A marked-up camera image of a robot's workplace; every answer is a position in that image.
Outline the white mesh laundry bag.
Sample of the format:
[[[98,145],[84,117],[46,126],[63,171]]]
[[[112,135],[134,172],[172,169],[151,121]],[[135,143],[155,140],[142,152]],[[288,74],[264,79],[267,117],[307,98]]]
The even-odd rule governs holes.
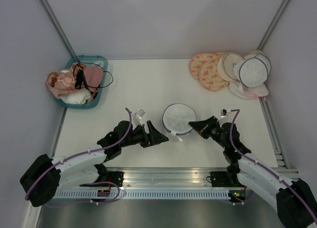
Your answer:
[[[193,130],[188,123],[196,121],[196,118],[196,112],[192,107],[187,104],[174,103],[164,110],[161,122],[168,135],[182,142],[183,137]]]

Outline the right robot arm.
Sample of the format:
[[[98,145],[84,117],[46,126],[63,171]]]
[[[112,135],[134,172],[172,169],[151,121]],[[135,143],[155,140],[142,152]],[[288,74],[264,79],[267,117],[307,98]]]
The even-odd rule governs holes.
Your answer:
[[[259,160],[241,141],[234,122],[220,124],[214,116],[188,123],[202,138],[211,138],[223,148],[230,164],[226,180],[232,186],[249,188],[277,213],[286,228],[307,228],[317,222],[317,201],[302,179],[288,178]]]

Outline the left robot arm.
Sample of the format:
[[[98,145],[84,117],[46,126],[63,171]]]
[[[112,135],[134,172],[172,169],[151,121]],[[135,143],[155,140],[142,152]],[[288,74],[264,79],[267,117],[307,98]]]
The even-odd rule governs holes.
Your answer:
[[[20,178],[26,192],[26,200],[33,207],[48,203],[57,192],[77,187],[104,186],[108,181],[108,170],[104,166],[121,154],[122,148],[140,145],[143,148],[168,142],[167,136],[147,121],[133,127],[129,121],[121,121],[104,138],[83,152],[50,158],[40,155]]]

